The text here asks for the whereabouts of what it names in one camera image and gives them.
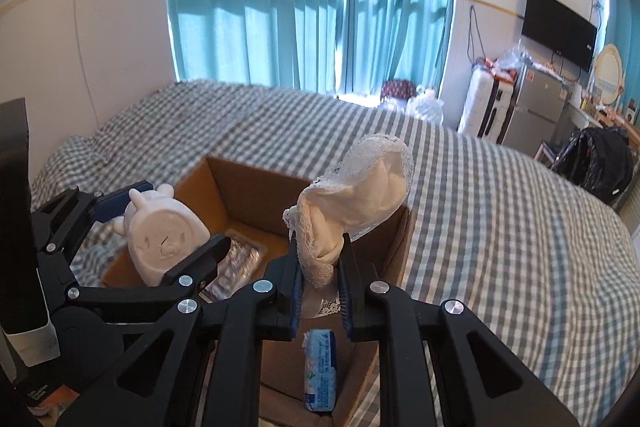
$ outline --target plastic bag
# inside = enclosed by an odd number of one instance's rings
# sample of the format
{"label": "plastic bag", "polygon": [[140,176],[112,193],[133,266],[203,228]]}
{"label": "plastic bag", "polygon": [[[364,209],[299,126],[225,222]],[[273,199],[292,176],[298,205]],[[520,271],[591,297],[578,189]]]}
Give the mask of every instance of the plastic bag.
{"label": "plastic bag", "polygon": [[434,125],[442,125],[444,121],[443,106],[444,102],[436,98],[435,91],[428,89],[407,102],[406,114]]}
{"label": "plastic bag", "polygon": [[521,65],[533,61],[527,49],[518,42],[518,45],[507,51],[502,57],[495,61],[494,67],[497,70],[509,71],[519,70]]}
{"label": "plastic bag", "polygon": [[626,130],[587,127],[574,133],[551,170],[611,204],[631,182],[634,163]]}
{"label": "plastic bag", "polygon": [[388,111],[401,112],[406,113],[406,100],[401,100],[400,98],[394,98],[392,96],[387,96],[385,99],[380,102],[378,106],[379,109],[386,109]]}

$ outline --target black bag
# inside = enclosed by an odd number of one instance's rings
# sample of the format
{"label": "black bag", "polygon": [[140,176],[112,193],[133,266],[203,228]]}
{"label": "black bag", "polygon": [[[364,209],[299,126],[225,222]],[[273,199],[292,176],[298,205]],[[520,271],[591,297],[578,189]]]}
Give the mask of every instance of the black bag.
{"label": "black bag", "polygon": [[619,127],[588,127],[574,133],[551,166],[607,204],[631,182],[633,169],[629,138]]}

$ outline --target white suitcase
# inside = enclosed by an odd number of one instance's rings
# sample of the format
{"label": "white suitcase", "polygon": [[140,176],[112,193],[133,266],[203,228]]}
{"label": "white suitcase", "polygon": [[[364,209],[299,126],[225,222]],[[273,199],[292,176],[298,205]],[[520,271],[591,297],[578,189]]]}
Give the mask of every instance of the white suitcase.
{"label": "white suitcase", "polygon": [[476,68],[466,94],[458,132],[497,143],[513,95],[513,84]]}

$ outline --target plastic packaging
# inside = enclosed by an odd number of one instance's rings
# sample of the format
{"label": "plastic packaging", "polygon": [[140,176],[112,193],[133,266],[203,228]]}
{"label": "plastic packaging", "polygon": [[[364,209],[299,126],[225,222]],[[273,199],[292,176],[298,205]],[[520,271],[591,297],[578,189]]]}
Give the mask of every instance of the plastic packaging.
{"label": "plastic packaging", "polygon": [[387,96],[382,102],[380,102],[380,105],[378,106],[378,108],[386,109],[388,111],[401,112],[404,114],[406,112],[406,106],[407,106],[406,100],[401,100],[400,98]]}
{"label": "plastic packaging", "polygon": [[527,49],[518,42],[518,45],[507,51],[502,57],[495,61],[494,67],[497,70],[518,70],[521,65],[529,64],[533,61]]}
{"label": "plastic packaging", "polygon": [[204,288],[202,293],[212,301],[222,301],[245,286],[260,265],[267,249],[254,243],[235,230],[226,230],[231,238],[231,247],[218,265],[218,276]]}
{"label": "plastic packaging", "polygon": [[305,406],[313,412],[335,407],[335,335],[332,330],[309,330],[302,343],[305,351]]}
{"label": "plastic packaging", "polygon": [[406,114],[434,125],[442,125],[444,121],[443,106],[444,102],[436,98],[435,91],[427,89],[407,102]]}

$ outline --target blue packet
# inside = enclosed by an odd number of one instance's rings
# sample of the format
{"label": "blue packet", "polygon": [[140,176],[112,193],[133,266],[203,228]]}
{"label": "blue packet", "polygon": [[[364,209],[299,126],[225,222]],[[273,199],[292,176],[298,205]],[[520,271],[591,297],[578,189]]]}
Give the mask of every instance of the blue packet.
{"label": "blue packet", "polygon": [[309,330],[305,350],[305,405],[313,412],[328,412],[335,406],[335,335],[332,330]]}

